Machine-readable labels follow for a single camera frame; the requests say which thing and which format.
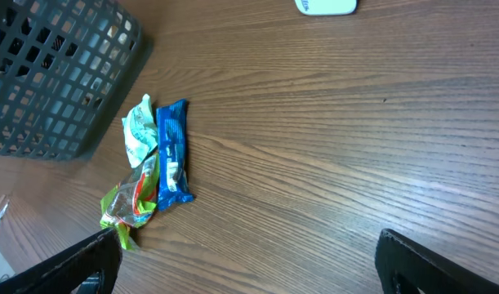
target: blue wrapper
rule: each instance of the blue wrapper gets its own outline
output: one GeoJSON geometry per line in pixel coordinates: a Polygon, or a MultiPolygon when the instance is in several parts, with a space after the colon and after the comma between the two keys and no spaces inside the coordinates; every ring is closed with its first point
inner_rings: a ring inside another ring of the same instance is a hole
{"type": "Polygon", "coordinates": [[[193,201],[185,176],[185,99],[157,109],[160,189],[158,209],[193,201]]]}

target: plastic basket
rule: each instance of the plastic basket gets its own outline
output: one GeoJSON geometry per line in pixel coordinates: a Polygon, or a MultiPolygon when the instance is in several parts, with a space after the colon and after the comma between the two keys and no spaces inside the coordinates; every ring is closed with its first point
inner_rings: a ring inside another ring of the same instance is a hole
{"type": "Polygon", "coordinates": [[[90,157],[150,50],[114,0],[0,0],[0,154],[90,157]]]}

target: snack package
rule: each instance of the snack package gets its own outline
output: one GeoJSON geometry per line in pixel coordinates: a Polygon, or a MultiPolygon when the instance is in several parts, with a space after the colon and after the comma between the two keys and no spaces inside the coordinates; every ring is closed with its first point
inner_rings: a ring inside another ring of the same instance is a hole
{"type": "Polygon", "coordinates": [[[160,211],[166,210],[174,202],[193,201],[184,171],[185,103],[186,100],[183,99],[173,105],[157,109],[158,155],[160,157],[158,209],[160,211]]]}
{"type": "Polygon", "coordinates": [[[157,147],[157,126],[151,112],[151,97],[145,94],[142,102],[122,119],[127,158],[132,168],[138,167],[157,147]]]}
{"type": "Polygon", "coordinates": [[[157,207],[158,155],[147,158],[100,201],[102,229],[114,227],[124,249],[132,249],[130,228],[145,225],[157,207]]]}

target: green wrapper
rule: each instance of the green wrapper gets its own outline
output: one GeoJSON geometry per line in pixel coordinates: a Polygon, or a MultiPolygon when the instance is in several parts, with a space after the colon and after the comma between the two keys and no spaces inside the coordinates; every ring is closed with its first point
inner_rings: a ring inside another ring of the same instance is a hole
{"type": "Polygon", "coordinates": [[[157,207],[158,154],[147,158],[100,201],[102,229],[117,230],[122,247],[132,249],[129,231],[145,225],[157,207]]]}

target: wooden surface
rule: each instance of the wooden surface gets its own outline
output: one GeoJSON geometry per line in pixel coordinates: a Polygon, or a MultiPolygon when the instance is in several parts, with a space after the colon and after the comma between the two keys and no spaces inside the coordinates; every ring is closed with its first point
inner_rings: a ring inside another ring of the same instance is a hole
{"type": "Polygon", "coordinates": [[[189,98],[194,203],[158,213],[116,293],[381,292],[382,228],[499,283],[499,0],[126,0],[154,52],[94,158],[0,158],[16,272],[99,229],[120,118],[189,98]]]}

